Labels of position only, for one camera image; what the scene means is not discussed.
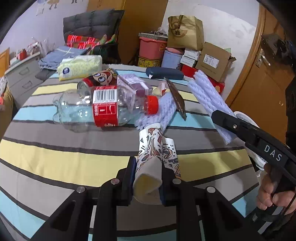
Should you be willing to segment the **right hand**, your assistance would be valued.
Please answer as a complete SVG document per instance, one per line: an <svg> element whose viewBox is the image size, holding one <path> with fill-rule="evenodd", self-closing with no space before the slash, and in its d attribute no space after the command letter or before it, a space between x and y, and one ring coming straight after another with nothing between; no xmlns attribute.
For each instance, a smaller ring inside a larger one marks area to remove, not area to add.
<svg viewBox="0 0 296 241"><path fill-rule="evenodd" d="M275 189L275 182L272 182L270 178L271 166L269 164L264 165L266 172L262 179L258 194L256 197L256 206L261 210L266 210L273 204L279 207L287 208L292 198L295 195L295 191L284 191L273 194Z"/></svg>

